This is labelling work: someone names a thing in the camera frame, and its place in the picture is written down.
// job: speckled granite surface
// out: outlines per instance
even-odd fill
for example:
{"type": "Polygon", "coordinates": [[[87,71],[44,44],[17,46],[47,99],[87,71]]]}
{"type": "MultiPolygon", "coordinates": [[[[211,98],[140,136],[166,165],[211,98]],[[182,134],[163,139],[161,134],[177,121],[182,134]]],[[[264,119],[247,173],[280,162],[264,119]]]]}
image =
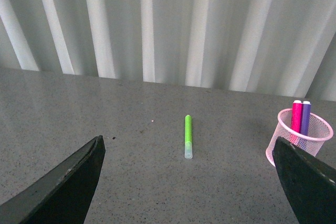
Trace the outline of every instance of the speckled granite surface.
{"type": "MultiPolygon", "coordinates": [[[[85,223],[297,223],[265,156],[293,98],[1,68],[0,80],[0,204],[101,134],[85,223]]],[[[336,126],[336,103],[312,104],[336,126]]],[[[335,144],[317,156],[333,167],[335,144]]]]}

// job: white curtain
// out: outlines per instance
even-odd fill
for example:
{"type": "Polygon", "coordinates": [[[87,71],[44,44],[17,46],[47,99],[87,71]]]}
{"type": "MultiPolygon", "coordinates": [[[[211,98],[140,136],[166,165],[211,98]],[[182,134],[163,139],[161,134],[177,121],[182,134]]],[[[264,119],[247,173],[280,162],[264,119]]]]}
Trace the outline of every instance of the white curtain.
{"type": "Polygon", "coordinates": [[[0,0],[0,67],[336,101],[336,0],[0,0]]]}

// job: marker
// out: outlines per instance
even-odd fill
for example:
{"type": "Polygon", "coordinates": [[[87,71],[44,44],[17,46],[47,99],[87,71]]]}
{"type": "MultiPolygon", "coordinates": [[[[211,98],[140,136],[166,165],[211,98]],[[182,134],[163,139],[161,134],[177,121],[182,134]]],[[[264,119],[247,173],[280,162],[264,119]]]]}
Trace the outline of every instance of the marker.
{"type": "Polygon", "coordinates": [[[309,101],[304,101],[303,102],[303,104],[302,104],[302,119],[301,119],[300,133],[302,135],[306,135],[306,136],[308,136],[310,107],[311,107],[311,104],[310,104],[309,101]]]}
{"type": "Polygon", "coordinates": [[[192,137],[191,116],[185,117],[185,135],[184,135],[184,157],[190,159],[193,157],[193,137],[192,137]]]}
{"type": "MultiPolygon", "coordinates": [[[[298,133],[300,133],[301,126],[301,114],[302,114],[302,103],[300,100],[295,100],[292,107],[292,121],[290,128],[298,133]]],[[[298,144],[298,137],[291,134],[290,141],[295,145],[298,144]]]]}

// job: pink marker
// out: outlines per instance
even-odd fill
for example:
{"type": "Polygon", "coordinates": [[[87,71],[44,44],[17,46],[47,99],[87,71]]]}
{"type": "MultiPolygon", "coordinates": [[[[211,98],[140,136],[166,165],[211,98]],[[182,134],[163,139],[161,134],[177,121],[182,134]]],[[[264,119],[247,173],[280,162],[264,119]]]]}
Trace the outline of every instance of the pink marker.
{"type": "MultiPolygon", "coordinates": [[[[298,133],[300,133],[301,128],[301,114],[302,114],[302,102],[300,100],[295,100],[292,107],[292,121],[290,128],[298,133]]],[[[298,137],[291,135],[290,141],[294,144],[298,143],[298,137]]]]}

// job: pink mesh pencil cup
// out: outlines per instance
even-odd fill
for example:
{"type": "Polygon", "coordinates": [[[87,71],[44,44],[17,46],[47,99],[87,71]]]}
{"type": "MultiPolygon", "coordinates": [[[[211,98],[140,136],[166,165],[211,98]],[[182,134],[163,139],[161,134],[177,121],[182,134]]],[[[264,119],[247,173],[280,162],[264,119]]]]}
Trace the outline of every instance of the pink mesh pencil cup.
{"type": "Polygon", "coordinates": [[[310,113],[308,136],[302,135],[290,128],[291,117],[292,109],[281,110],[278,114],[278,125],[266,149],[266,157],[272,165],[274,165],[272,151],[279,136],[291,141],[309,154],[316,156],[324,142],[332,138],[334,134],[329,123],[321,117],[310,113]]]}

